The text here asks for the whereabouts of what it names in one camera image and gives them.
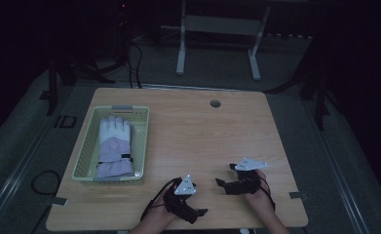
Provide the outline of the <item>lilac and white ski glove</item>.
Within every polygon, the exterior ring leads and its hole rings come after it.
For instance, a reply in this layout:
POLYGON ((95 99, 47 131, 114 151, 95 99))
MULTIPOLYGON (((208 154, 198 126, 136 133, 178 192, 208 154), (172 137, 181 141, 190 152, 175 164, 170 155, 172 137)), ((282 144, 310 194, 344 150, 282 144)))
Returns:
POLYGON ((113 115, 99 124, 97 177, 132 176, 131 123, 113 115))

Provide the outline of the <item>dark tripod stand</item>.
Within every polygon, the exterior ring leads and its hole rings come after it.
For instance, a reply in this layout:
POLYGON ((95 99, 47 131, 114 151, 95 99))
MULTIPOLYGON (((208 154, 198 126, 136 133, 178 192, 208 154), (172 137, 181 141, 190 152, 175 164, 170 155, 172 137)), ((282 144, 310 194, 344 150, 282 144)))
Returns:
POLYGON ((40 99, 46 100, 49 104, 48 116, 52 116, 57 108, 57 78, 60 77, 64 85, 74 86, 77 78, 70 72, 71 69, 79 70, 93 80, 100 83, 114 84, 114 81, 104 77, 105 73, 115 71, 121 64, 115 62, 112 65, 98 68, 96 65, 90 66, 79 61, 69 54, 54 53, 48 63, 48 90, 44 91, 40 99))

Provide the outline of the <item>green plastic basket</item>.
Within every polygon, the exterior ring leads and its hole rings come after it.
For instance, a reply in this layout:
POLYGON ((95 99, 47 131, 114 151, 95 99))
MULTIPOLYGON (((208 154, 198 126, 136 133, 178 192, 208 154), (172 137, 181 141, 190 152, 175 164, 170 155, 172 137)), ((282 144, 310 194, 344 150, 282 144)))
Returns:
POLYGON ((86 131, 81 135, 82 144, 72 173, 72 179, 85 185, 139 184, 144 174, 147 144, 149 108, 136 105, 103 105, 95 107, 84 124, 86 131), (131 123, 131 176, 97 177, 99 159, 99 124, 109 116, 122 117, 131 123))

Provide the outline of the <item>person's left hand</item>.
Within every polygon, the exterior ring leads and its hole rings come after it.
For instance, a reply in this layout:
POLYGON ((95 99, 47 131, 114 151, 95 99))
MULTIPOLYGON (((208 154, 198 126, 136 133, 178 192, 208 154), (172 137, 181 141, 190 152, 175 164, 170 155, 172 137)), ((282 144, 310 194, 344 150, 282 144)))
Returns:
POLYGON ((163 197, 159 197, 154 205, 150 208, 147 215, 143 219, 143 223, 151 231, 163 231, 166 229, 177 216, 175 214, 169 213, 164 204, 163 197))

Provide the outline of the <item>person's right hand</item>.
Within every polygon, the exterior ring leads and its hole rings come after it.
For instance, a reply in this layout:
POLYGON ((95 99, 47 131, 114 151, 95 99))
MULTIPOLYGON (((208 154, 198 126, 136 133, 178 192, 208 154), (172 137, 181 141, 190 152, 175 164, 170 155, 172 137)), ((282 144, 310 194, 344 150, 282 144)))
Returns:
POLYGON ((255 172, 259 177, 259 188, 255 193, 245 194, 244 197, 257 213, 263 210, 275 211, 275 203, 271 196, 270 186, 266 181, 266 175, 259 170, 255 172))

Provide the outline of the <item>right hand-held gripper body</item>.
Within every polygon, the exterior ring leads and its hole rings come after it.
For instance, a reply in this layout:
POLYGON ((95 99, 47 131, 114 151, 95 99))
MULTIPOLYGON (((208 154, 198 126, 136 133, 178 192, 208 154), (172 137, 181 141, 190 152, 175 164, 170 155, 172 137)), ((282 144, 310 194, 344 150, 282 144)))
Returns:
POLYGON ((255 193, 259 188, 259 177, 256 170, 267 168, 268 163, 244 157, 237 165, 237 181, 226 183, 227 195, 255 193))

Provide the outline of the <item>white metal desk frame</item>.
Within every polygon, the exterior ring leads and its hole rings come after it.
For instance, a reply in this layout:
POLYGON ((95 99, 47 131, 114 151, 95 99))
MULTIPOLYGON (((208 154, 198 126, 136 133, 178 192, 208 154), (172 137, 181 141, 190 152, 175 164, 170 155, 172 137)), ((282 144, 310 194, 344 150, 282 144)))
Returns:
POLYGON ((255 38, 253 46, 248 49, 248 61, 252 79, 254 81, 259 81, 261 75, 256 54, 264 34, 270 11, 271 7, 267 6, 261 19, 230 19, 188 15, 186 13, 186 0, 181 0, 180 41, 175 73, 177 75, 182 75, 184 73, 187 31, 245 35, 253 36, 255 38))

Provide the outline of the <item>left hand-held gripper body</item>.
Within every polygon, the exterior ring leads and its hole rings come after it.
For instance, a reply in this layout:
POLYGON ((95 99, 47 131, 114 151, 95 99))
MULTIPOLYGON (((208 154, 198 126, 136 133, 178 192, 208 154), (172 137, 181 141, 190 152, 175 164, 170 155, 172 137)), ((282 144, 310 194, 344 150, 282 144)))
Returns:
POLYGON ((175 178, 172 181, 172 186, 163 195, 167 211, 180 218, 197 218, 199 216, 198 211, 186 203, 186 200, 195 193, 195 185, 190 175, 185 178, 175 178))

